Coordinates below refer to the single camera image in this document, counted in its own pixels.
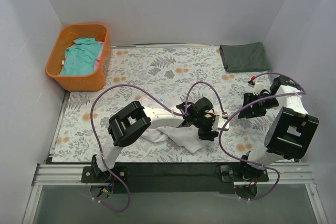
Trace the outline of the white t shirt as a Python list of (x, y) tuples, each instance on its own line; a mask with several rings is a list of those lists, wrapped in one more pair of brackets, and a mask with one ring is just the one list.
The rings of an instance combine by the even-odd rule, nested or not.
[(186, 148), (192, 154), (210, 143), (209, 140), (198, 138), (198, 128), (193, 125), (181, 128), (163, 126), (147, 129), (141, 137), (152, 143), (164, 142), (170, 138), (178, 146)]

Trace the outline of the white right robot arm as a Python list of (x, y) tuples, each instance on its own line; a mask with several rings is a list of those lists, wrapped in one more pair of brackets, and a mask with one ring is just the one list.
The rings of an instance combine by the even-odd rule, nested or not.
[(302, 104), (299, 94), (303, 88), (289, 77), (274, 78), (269, 90), (256, 83), (255, 77), (249, 84), (254, 89), (244, 94), (244, 110), (238, 118), (261, 117), (275, 107), (280, 110), (266, 134), (264, 146), (241, 157), (236, 174), (246, 181), (259, 178), (266, 166), (276, 161), (301, 159), (319, 124), (318, 118), (310, 115)]

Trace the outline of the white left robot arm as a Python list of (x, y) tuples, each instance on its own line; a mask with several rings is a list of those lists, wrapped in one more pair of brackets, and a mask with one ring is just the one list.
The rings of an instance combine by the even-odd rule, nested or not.
[(149, 130), (161, 132), (160, 128), (168, 128), (180, 138), (182, 129), (196, 129), (193, 133), (203, 143), (214, 141), (224, 122), (225, 119), (214, 113), (213, 104), (207, 98), (163, 109), (133, 101), (109, 119), (108, 138), (100, 145), (100, 154), (91, 160), (93, 176), (100, 182), (108, 181), (121, 151), (148, 135)]

